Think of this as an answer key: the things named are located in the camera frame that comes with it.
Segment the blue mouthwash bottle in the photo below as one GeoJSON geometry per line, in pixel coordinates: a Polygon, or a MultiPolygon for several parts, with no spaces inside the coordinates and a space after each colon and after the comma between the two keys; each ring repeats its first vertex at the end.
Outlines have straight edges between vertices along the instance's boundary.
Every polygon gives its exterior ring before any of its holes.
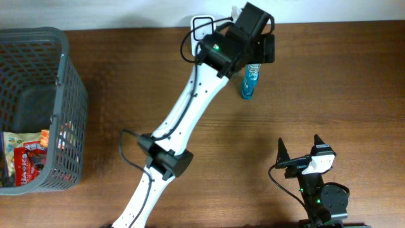
{"type": "Polygon", "coordinates": [[[260,64],[249,64],[246,66],[246,72],[241,86],[242,98],[251,100],[254,89],[259,80],[260,64]]]}

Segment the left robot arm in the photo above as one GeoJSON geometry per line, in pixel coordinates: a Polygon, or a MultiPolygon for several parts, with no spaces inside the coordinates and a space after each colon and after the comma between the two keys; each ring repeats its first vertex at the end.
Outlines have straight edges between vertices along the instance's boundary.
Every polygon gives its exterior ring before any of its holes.
{"type": "Polygon", "coordinates": [[[194,127],[232,76],[248,64],[275,60],[275,19],[246,3],[237,19],[221,19],[221,25],[197,44],[192,72],[185,89],[163,123],[151,134],[141,134],[138,145],[146,154],[139,185],[112,228],[145,227],[165,188],[190,165],[193,154],[187,143],[194,127]]]}

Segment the yellow snack bag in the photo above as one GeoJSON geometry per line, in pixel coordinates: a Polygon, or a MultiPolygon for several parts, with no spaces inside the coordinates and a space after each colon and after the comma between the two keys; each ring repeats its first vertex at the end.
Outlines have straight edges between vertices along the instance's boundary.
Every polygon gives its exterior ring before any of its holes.
{"type": "Polygon", "coordinates": [[[14,149],[23,147],[24,143],[30,143],[32,141],[39,141],[41,139],[41,133],[12,133],[1,132],[1,143],[6,160],[6,169],[8,171],[8,177],[15,174],[15,162],[14,162],[14,149]]]}

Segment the small orange tissue pack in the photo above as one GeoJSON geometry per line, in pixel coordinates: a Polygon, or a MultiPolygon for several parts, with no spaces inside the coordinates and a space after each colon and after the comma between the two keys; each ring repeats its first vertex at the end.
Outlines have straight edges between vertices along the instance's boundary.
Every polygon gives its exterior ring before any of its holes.
{"type": "Polygon", "coordinates": [[[49,146],[49,130],[41,130],[40,132],[40,146],[48,148],[49,146]]]}

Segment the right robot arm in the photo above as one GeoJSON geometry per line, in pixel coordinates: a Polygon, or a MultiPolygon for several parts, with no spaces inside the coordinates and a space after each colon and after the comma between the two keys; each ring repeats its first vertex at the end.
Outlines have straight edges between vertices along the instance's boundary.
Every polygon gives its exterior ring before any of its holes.
{"type": "Polygon", "coordinates": [[[336,182],[324,182],[322,175],[333,167],[336,153],[332,147],[325,143],[319,135],[314,135],[314,145],[308,155],[291,158],[283,140],[278,140],[277,159],[269,168],[268,175],[273,183],[288,195],[297,200],[305,209],[307,220],[298,221],[298,227],[322,228],[358,228],[366,224],[346,224],[348,217],[347,206],[350,190],[348,187],[336,182]],[[295,194],[286,190],[271,175],[273,169],[284,169],[286,179],[297,179],[299,199],[295,194]]]}

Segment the red candy bag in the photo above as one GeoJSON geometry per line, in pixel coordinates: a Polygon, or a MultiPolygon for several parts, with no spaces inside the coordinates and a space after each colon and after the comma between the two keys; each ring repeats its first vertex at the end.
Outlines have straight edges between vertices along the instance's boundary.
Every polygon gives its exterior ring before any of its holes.
{"type": "Polygon", "coordinates": [[[24,186],[32,182],[46,164],[47,148],[40,141],[25,142],[14,149],[15,185],[24,186]]]}

